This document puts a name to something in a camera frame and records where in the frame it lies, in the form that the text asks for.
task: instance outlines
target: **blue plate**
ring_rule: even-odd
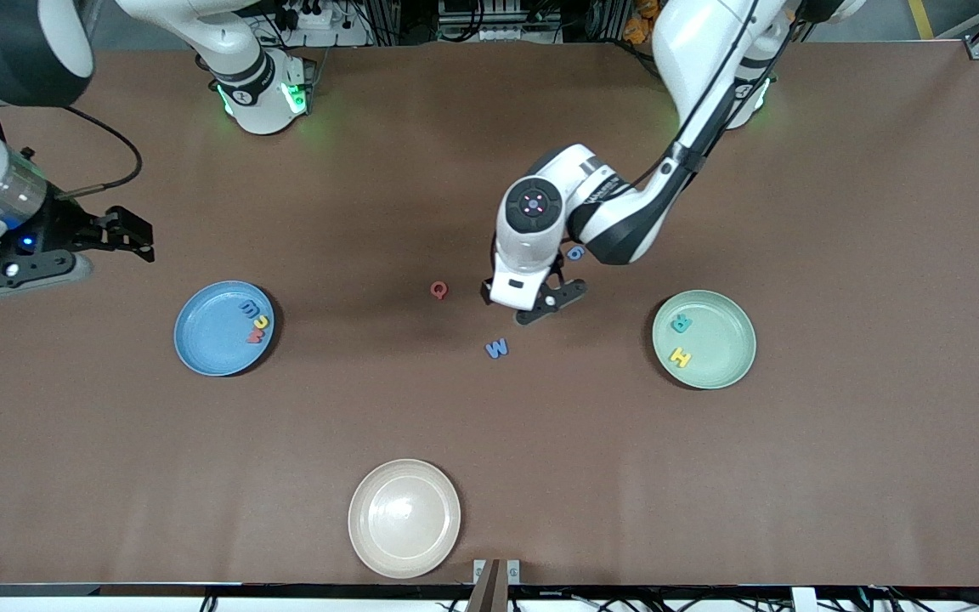
[[[257,337],[256,321],[261,317],[267,317],[268,324]],[[184,365],[201,375],[229,376],[263,356],[274,327],[274,307],[259,287],[222,281],[188,299],[172,333]]]

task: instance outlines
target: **blue letter w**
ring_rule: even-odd
[[[496,360],[502,355],[508,355],[508,343],[505,342],[505,338],[495,340],[493,344],[486,344],[486,353],[489,353],[491,360]]]

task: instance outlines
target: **plate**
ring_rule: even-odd
[[[369,472],[350,501],[350,542],[361,562],[388,578],[421,576],[459,537],[459,496],[431,464],[404,458]]]
[[[695,388],[738,383],[757,353],[750,317],[729,297],[704,290],[664,302],[652,324],[652,344],[664,369]]]
[[[263,317],[267,325],[257,330]],[[267,352],[275,325],[271,301],[259,287],[222,281],[203,287],[184,303],[172,337],[184,365],[205,376],[229,376]]]

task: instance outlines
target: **brown table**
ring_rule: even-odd
[[[0,301],[0,581],[371,582],[346,511],[374,466],[439,465],[458,546],[533,582],[979,581],[979,62],[946,43],[793,46],[640,263],[518,328],[478,282],[504,189],[582,142],[626,177],[673,104],[613,47],[331,54],[314,114],[240,131],[189,54],[105,54],[80,106],[146,155],[89,197],[158,261]],[[4,113],[63,187],[129,167],[57,110]],[[207,379],[171,342],[222,279],[284,309],[272,357]],[[439,303],[435,280],[451,285]],[[672,384],[661,301],[758,333],[723,391]],[[483,345],[508,338],[490,360]]]

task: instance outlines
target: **round button panel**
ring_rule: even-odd
[[[548,230],[561,216],[561,194],[546,178],[525,178],[505,196],[505,220],[521,234]]]

